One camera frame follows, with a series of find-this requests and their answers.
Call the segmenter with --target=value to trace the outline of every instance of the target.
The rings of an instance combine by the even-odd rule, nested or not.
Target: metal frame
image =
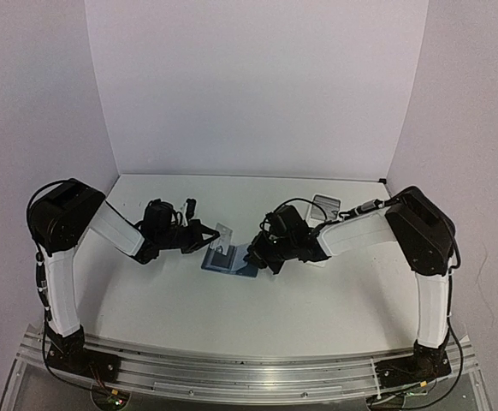
[[[33,330],[23,337],[12,368],[17,379],[7,387],[1,410],[13,409],[22,364],[44,367],[41,343],[41,335]],[[250,405],[338,402],[372,396],[378,392],[373,364],[412,353],[408,348],[356,356],[236,357],[143,347],[92,336],[86,336],[86,346],[120,356],[118,380],[109,384],[111,388],[178,400]],[[470,374],[479,409],[489,411],[481,371],[467,338],[462,347],[464,374]],[[447,353],[453,368],[449,378],[453,378],[459,370],[459,351],[453,342]],[[91,383],[88,378],[56,373],[78,383]]]

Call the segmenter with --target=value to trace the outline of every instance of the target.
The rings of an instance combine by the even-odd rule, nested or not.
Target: tabletop
[[[150,200],[198,201],[197,217],[248,243],[264,214],[293,197],[341,199],[346,210],[386,199],[378,182],[232,176],[120,176],[108,201],[135,223]],[[307,204],[293,203],[305,216]],[[149,347],[263,357],[355,355],[412,346],[417,284],[395,242],[352,250],[324,268],[288,261],[257,278],[203,271],[205,250],[161,252],[139,265],[89,232],[74,259],[87,333]]]

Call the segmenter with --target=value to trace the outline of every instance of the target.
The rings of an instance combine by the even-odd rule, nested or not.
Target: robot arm
[[[246,260],[259,268],[269,267],[274,274],[287,259],[323,261],[348,250],[397,241],[416,273],[418,338],[413,357],[378,363],[381,385],[388,388],[450,373],[445,347],[450,261],[458,250],[454,224],[418,188],[407,188],[390,200],[369,201],[314,229],[292,205],[284,204],[267,214],[261,228]]]
[[[104,194],[71,179],[29,205],[27,222],[36,242],[36,279],[45,309],[45,331],[51,340],[50,366],[106,382],[116,379],[117,357],[84,349],[84,331],[74,298],[74,256],[85,233],[92,229],[118,250],[147,264],[160,250],[199,250],[219,236],[192,219],[195,200],[180,213],[161,200],[146,207],[133,226],[104,199]]]

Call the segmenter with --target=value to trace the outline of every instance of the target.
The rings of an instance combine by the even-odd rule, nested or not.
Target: white wall
[[[0,0],[0,396],[41,316],[25,206],[77,176],[103,190],[116,165],[92,68],[83,0]]]
[[[427,0],[86,0],[120,172],[385,177]]]
[[[430,1],[388,179],[394,191],[418,184],[457,225],[455,315],[498,410],[498,2]]]

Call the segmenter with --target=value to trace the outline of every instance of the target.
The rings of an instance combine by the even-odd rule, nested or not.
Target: white backdrop
[[[119,171],[385,177],[427,6],[86,0]]]

